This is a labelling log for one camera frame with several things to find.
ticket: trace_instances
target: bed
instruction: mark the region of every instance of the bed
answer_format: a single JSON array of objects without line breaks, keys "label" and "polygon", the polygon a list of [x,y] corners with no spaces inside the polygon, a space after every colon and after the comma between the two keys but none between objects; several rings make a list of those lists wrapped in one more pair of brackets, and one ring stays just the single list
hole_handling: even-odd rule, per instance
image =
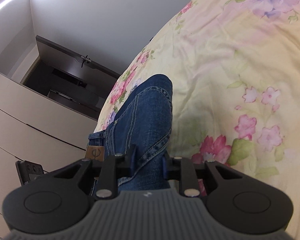
[{"label": "bed", "polygon": [[173,83],[169,154],[281,189],[300,239],[300,0],[191,0],[118,79],[96,131],[157,73]]}]

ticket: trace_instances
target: jeans seam stitching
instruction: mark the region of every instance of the jeans seam stitching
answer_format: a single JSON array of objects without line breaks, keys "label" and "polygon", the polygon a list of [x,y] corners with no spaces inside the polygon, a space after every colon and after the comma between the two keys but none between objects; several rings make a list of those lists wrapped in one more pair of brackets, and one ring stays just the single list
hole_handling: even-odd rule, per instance
[{"label": "jeans seam stitching", "polygon": [[110,137],[110,139],[111,139],[111,155],[115,154],[115,149],[114,149],[114,128],[115,128],[115,125],[116,124],[114,124],[112,126],[111,130],[110,130],[110,132],[111,132],[111,137]]},{"label": "jeans seam stitching", "polygon": [[[159,87],[155,87],[155,86],[148,87],[148,88],[142,90],[140,93],[138,93],[138,94],[136,95],[136,97],[139,96],[140,94],[144,93],[144,92],[149,91],[149,90],[157,90],[158,92],[162,93],[163,96],[169,101],[169,106],[170,106],[170,109],[171,109],[171,98],[170,98],[168,92],[167,92],[165,89],[163,89],[163,88],[159,88]],[[131,108],[133,101],[130,102],[130,104],[127,106],[127,109],[124,110],[123,113],[120,115],[120,117],[116,120],[117,122],[118,122],[118,121],[126,114],[127,110],[128,110],[129,108]]]},{"label": "jeans seam stitching", "polygon": [[136,123],[136,115],[137,115],[137,108],[138,108],[138,100],[139,100],[139,95],[136,95],[135,97],[135,102],[134,102],[134,109],[132,111],[132,120],[131,120],[131,124],[130,124],[130,128],[129,128],[129,132],[128,132],[128,135],[127,135],[127,140],[126,140],[126,149],[125,149],[125,154],[127,153],[127,148],[128,148],[128,140],[129,140],[129,145],[130,145],[130,142],[131,142],[131,135],[132,135],[132,132],[133,132],[133,129],[134,129],[134,125]]},{"label": "jeans seam stitching", "polygon": [[[169,136],[170,135],[170,132],[171,132],[171,129],[169,130],[169,132],[165,135],[165,136],[163,136],[156,144],[154,144],[150,149],[148,149],[142,156],[141,156],[141,158],[140,159],[142,159],[142,157],[143,156],[145,156],[151,149],[153,149],[157,144],[159,144],[161,141],[163,141],[167,136]],[[168,144],[168,142],[169,142],[169,140],[156,152],[156,154],[154,154],[154,155],[152,155],[149,159],[146,159],[146,162],[144,162],[140,167],[138,167],[137,169],[136,169],[136,171],[134,172],[134,174],[133,174],[133,176],[131,177],[131,178],[128,178],[127,180],[125,180],[125,181],[121,181],[119,184],[118,184],[118,186],[120,186],[120,185],[122,185],[123,183],[126,183],[126,182],[128,182],[128,181],[130,181],[130,180],[132,180],[135,176],[136,176],[136,174],[140,171],[140,169],[142,168],[142,167],[144,167],[150,160],[152,160],[154,157],[156,157],[166,146],[167,146],[167,144]]]},{"label": "jeans seam stitching", "polygon": [[107,145],[107,149],[111,150],[110,146],[109,146],[109,135],[108,135],[108,132],[106,132],[106,145]]}]

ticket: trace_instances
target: metal screw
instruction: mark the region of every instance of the metal screw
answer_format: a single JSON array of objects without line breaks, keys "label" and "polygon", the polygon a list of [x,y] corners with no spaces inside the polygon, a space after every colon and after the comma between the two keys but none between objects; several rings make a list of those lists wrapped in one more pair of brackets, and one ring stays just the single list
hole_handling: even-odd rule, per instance
[{"label": "metal screw", "polygon": [[100,189],[96,192],[97,197],[106,198],[112,195],[112,191],[109,189]]},{"label": "metal screw", "polygon": [[197,197],[200,195],[200,191],[195,188],[188,188],[183,193],[187,197]]}]

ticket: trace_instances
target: jeans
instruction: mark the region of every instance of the jeans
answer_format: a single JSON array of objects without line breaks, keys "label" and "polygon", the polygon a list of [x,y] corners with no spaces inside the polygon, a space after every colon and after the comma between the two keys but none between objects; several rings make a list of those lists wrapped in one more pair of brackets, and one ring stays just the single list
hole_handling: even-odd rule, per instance
[{"label": "jeans", "polygon": [[105,130],[89,135],[89,145],[104,146],[104,158],[125,154],[132,144],[136,145],[135,172],[132,178],[118,179],[119,191],[170,187],[163,179],[162,157],[171,134],[171,100],[170,79],[154,75],[133,90]]}]

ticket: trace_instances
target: gray ribbed grip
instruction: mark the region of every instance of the gray ribbed grip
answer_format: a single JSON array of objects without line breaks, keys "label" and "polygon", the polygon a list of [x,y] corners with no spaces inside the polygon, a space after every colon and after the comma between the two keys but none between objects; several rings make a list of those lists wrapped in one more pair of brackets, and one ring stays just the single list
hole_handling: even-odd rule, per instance
[{"label": "gray ribbed grip", "polygon": [[283,230],[245,235],[215,221],[198,198],[174,189],[123,191],[113,200],[97,201],[71,228],[49,235],[13,230],[5,240],[291,240]]}]

